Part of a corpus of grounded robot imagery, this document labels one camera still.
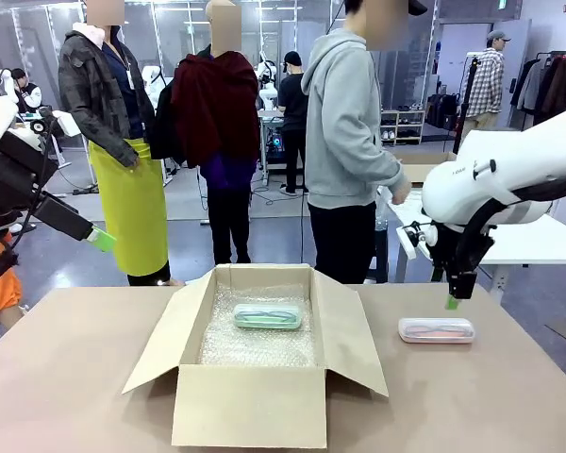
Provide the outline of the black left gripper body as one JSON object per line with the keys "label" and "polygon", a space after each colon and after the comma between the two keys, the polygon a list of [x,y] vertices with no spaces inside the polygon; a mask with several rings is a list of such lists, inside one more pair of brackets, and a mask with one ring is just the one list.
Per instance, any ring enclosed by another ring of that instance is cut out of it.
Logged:
{"label": "black left gripper body", "polygon": [[40,193],[39,201],[32,209],[32,215],[54,230],[77,241],[87,240],[92,233],[92,222],[82,217],[78,210],[50,193]]}

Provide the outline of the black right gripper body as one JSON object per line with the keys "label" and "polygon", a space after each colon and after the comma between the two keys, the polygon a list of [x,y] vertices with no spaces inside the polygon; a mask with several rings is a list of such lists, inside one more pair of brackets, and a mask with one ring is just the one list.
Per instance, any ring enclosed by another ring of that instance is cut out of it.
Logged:
{"label": "black right gripper body", "polygon": [[445,267],[449,294],[455,299],[470,299],[477,278],[477,271],[471,263],[456,259],[450,260]]}

